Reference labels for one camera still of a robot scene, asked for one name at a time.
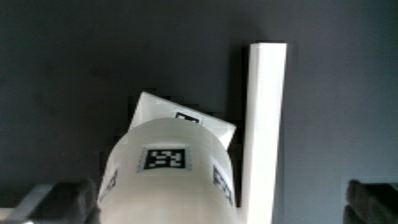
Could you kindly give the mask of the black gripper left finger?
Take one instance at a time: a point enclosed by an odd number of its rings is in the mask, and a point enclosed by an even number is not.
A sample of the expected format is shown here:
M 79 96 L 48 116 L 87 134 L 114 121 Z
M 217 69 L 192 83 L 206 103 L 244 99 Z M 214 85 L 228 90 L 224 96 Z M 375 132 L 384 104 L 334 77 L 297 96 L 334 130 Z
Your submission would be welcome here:
M 0 207 L 0 224 L 89 224 L 96 210 L 96 183 L 38 184 L 15 207 Z

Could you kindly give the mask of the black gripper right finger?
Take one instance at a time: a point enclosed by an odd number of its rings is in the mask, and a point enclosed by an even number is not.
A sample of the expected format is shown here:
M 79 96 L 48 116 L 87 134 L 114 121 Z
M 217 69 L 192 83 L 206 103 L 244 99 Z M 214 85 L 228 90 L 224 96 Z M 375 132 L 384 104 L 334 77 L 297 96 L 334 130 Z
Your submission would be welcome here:
M 398 224 L 398 183 L 349 182 L 343 224 Z

